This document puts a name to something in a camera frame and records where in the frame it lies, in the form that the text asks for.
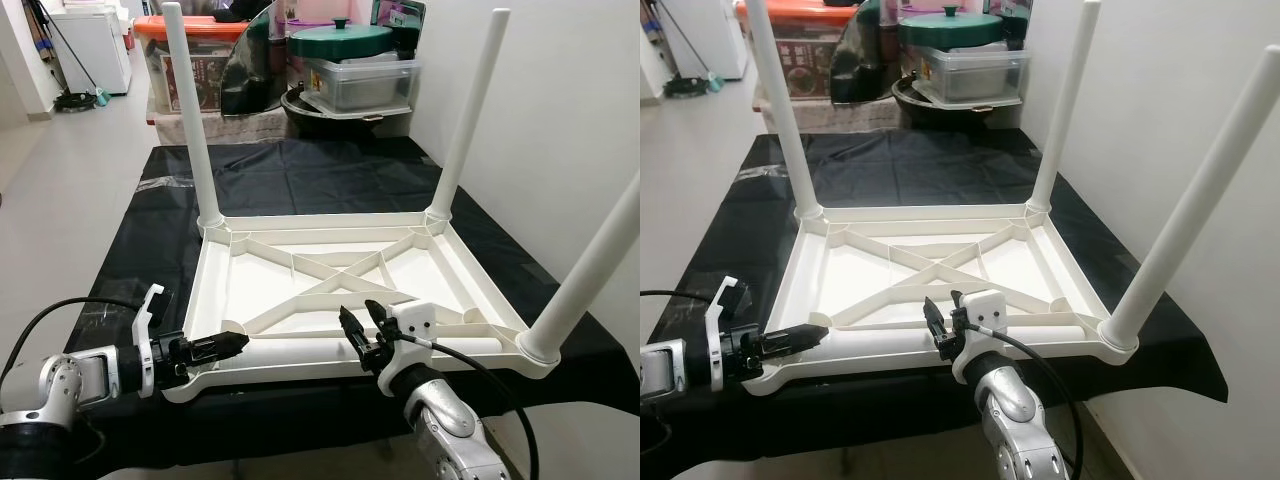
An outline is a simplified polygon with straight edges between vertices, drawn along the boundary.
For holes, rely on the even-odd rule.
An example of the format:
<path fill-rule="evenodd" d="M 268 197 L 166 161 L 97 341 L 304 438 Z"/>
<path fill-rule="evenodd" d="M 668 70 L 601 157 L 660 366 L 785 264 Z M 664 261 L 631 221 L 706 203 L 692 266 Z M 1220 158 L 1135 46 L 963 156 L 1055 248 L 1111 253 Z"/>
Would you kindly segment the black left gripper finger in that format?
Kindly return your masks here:
<path fill-rule="evenodd" d="M 191 361 L 219 361 L 232 358 L 242 353 L 250 343 L 246 334 L 236 332 L 220 332 L 214 335 L 189 342 Z"/>
<path fill-rule="evenodd" d="M 765 351 L 805 351 L 817 347 L 827 335 L 827 326 L 801 324 L 765 334 Z"/>

